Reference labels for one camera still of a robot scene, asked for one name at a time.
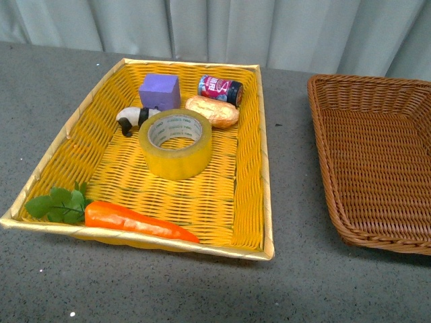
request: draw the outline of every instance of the can label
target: can label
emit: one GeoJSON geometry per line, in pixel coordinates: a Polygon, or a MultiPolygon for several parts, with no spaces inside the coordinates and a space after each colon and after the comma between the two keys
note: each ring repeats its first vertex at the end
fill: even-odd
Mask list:
{"type": "Polygon", "coordinates": [[[228,101],[228,91],[232,81],[225,79],[217,79],[215,77],[204,75],[199,82],[200,96],[217,99],[219,101],[228,101]]]}

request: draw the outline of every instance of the carrot leaves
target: carrot leaves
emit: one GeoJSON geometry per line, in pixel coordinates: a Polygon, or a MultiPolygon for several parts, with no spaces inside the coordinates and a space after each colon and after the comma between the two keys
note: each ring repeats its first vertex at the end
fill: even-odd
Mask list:
{"type": "Polygon", "coordinates": [[[86,183],[80,186],[77,182],[72,191],[53,187],[49,195],[31,199],[25,204],[25,208],[36,219],[46,216],[51,222],[68,224],[82,222],[84,221],[84,211],[87,205],[92,202],[85,196],[86,188],[86,183]]]}

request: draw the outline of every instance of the orange carrot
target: orange carrot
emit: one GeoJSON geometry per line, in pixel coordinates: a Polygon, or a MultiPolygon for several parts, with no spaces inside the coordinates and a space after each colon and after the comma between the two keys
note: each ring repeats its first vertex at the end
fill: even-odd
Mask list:
{"type": "Polygon", "coordinates": [[[171,222],[153,219],[120,205],[95,201],[85,210],[86,226],[134,231],[168,239],[181,239],[199,243],[199,239],[186,229],[171,222]]]}

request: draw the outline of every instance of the wicker basket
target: wicker basket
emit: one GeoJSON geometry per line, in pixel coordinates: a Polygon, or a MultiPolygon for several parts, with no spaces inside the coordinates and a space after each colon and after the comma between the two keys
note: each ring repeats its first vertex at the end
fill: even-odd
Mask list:
{"type": "Polygon", "coordinates": [[[315,75],[308,95],[329,214],[343,240],[431,254],[431,83],[315,75]]]}
{"type": "MultiPolygon", "coordinates": [[[[180,147],[181,140],[170,143],[180,147]]],[[[123,59],[90,92],[61,129],[15,203],[4,227],[64,234],[107,244],[269,260],[274,247],[261,74],[258,65],[218,65],[123,59]],[[181,108],[204,74],[244,84],[238,124],[213,129],[213,157],[198,176],[178,182],[150,173],[138,143],[115,121],[126,106],[142,106],[138,88],[147,73],[178,75],[181,108]],[[52,186],[88,183],[88,197],[124,205],[193,232],[200,244],[31,218],[24,204],[52,186]]]]}

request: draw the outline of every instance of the gray surface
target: gray surface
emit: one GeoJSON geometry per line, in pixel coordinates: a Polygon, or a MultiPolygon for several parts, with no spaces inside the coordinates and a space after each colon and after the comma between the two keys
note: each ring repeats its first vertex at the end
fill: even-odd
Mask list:
{"type": "MultiPolygon", "coordinates": [[[[61,125],[123,55],[0,42],[0,57],[4,214],[61,125]]],[[[0,322],[429,322],[431,258],[346,246],[330,221],[310,75],[262,76],[272,261],[0,229],[0,322]]]]}

